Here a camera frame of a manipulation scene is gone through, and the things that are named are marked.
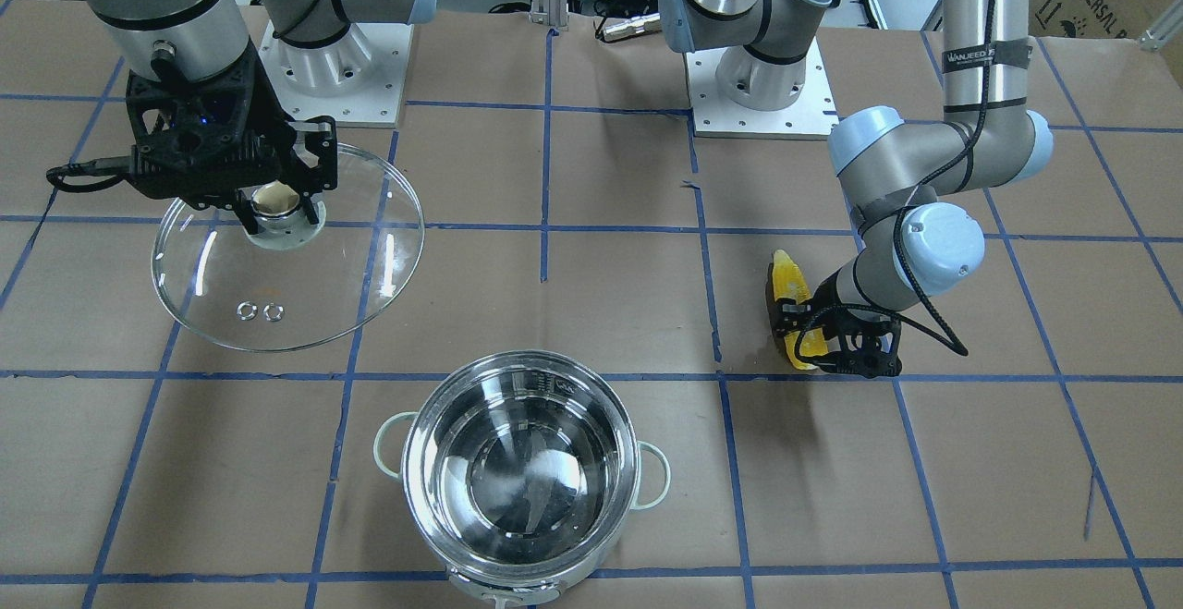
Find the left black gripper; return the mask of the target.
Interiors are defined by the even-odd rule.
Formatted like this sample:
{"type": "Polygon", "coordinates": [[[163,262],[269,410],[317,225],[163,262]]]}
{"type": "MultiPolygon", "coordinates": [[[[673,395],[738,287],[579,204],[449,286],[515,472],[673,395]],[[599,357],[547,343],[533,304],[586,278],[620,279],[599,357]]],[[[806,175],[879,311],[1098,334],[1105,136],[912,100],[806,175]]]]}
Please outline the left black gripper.
{"type": "MultiPolygon", "coordinates": [[[[801,302],[791,290],[765,286],[767,315],[774,339],[783,341],[799,331],[801,302]]],[[[803,332],[820,328],[828,352],[812,355],[812,365],[832,374],[849,374],[865,378],[896,377],[903,371],[898,356],[898,336],[903,319],[891,311],[875,311],[864,305],[832,305],[815,309],[810,302],[810,320],[803,332]]]]}

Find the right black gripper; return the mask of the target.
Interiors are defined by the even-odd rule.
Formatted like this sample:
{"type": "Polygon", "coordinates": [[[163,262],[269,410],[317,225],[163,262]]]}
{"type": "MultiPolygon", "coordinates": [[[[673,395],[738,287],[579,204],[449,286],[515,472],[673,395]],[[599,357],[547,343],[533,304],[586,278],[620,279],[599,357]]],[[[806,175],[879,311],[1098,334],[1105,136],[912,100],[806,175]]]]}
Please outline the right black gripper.
{"type": "MultiPolygon", "coordinates": [[[[299,194],[300,213],[309,225],[316,225],[317,205],[312,196],[336,189],[338,184],[336,119],[332,116],[287,117],[280,137],[280,145],[287,145],[287,157],[278,180],[299,194]]],[[[235,193],[234,214],[248,237],[261,233],[254,205],[245,193],[235,193]]]]}

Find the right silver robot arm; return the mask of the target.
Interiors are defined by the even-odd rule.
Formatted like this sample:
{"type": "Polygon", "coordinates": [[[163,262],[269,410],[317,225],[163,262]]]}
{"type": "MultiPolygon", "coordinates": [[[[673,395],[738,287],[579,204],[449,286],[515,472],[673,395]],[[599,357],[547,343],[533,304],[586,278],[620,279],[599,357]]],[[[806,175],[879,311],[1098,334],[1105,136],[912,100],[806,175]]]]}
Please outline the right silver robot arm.
{"type": "Polygon", "coordinates": [[[261,54],[234,0],[85,0],[129,66],[127,157],[46,171],[59,192],[128,183],[146,197],[228,210],[253,241],[312,235],[338,184],[341,114],[280,99],[363,90],[381,57],[364,25],[429,22],[438,0],[261,0],[274,48],[261,54]]]}

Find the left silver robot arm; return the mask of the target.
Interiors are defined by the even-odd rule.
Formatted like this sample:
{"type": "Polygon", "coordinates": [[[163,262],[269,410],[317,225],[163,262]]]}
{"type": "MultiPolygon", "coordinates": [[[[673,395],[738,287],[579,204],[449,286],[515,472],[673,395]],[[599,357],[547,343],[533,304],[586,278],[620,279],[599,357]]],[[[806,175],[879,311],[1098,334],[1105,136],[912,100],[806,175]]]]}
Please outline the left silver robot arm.
{"type": "MultiPolygon", "coordinates": [[[[722,48],[715,79],[755,111],[789,106],[807,50],[834,0],[658,0],[677,53],[722,48]]],[[[846,116],[827,140],[864,248],[817,287],[775,251],[767,279],[772,337],[800,370],[896,377],[906,310],[935,320],[930,338],[967,355],[933,298],[984,258],[980,222],[945,197],[1043,171],[1054,149],[1047,119],[1028,106],[1030,0],[943,0],[944,117],[909,124],[892,106],[846,116]]]]}

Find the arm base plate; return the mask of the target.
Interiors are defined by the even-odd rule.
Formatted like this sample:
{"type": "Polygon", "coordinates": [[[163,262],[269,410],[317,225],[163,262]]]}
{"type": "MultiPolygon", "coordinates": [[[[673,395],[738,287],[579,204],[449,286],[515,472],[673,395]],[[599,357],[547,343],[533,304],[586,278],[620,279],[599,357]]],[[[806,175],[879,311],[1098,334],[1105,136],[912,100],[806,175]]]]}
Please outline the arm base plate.
{"type": "Polygon", "coordinates": [[[354,24],[322,48],[296,48],[267,33],[261,65],[293,119],[332,116],[341,128],[396,129],[414,32],[405,24],[354,24]]]}
{"type": "Polygon", "coordinates": [[[817,40],[786,66],[756,60],[742,46],[684,58],[697,136],[827,140],[839,122],[817,40]]]}

